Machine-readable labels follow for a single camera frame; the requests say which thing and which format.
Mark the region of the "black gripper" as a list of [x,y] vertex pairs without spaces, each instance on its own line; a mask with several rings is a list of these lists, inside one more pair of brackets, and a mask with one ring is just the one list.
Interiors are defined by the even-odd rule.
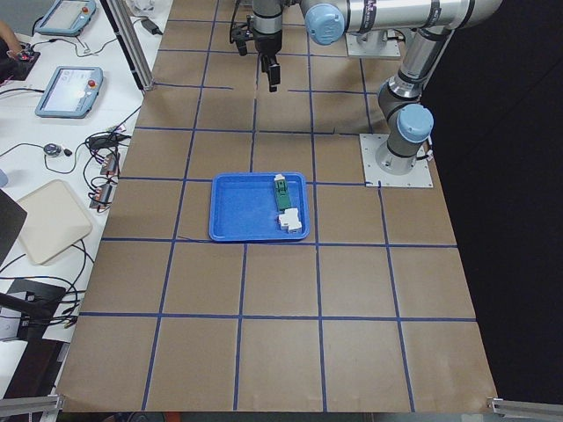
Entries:
[[281,83],[281,67],[276,55],[282,49],[282,30],[276,33],[253,31],[254,46],[259,54],[260,68],[268,77],[268,89],[277,92]]

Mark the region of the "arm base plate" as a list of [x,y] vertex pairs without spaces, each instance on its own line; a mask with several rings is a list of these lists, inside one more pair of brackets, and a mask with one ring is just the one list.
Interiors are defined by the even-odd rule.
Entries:
[[398,60],[401,56],[398,41],[388,31],[346,35],[347,54],[352,57]]
[[360,134],[364,185],[367,187],[433,188],[424,149],[408,158],[395,156],[388,149],[387,134]]

